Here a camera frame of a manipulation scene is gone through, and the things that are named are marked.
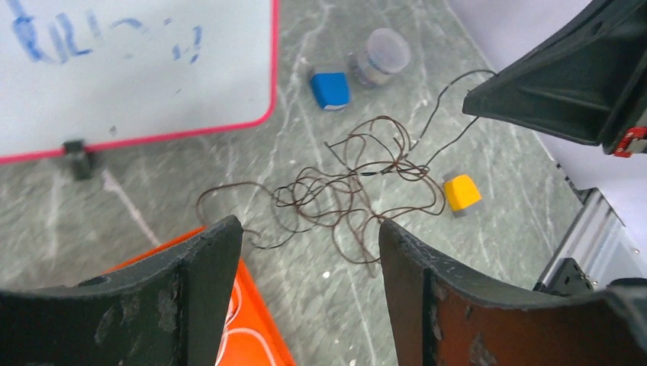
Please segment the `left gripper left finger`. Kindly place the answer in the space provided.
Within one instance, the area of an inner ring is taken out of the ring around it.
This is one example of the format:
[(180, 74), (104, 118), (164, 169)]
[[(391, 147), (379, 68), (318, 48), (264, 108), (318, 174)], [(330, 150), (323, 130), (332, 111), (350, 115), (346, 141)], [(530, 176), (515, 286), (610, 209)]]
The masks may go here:
[(3, 365), (213, 365), (242, 246), (228, 216), (72, 287), (1, 292)]

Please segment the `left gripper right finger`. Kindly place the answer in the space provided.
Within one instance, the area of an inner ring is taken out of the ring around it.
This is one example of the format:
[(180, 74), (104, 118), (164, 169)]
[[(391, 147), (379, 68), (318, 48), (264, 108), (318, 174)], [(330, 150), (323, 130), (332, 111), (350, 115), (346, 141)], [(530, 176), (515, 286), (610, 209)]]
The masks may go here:
[(401, 365), (644, 365), (646, 287), (560, 297), (482, 274), (397, 223), (378, 244)]

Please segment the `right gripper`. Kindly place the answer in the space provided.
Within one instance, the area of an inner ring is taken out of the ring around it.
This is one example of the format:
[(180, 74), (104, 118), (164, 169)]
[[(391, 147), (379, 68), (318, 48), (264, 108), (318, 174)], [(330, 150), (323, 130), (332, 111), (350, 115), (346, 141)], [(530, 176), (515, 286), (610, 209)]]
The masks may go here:
[(610, 156), (646, 153), (646, 3), (592, 1), (471, 90), (462, 110)]

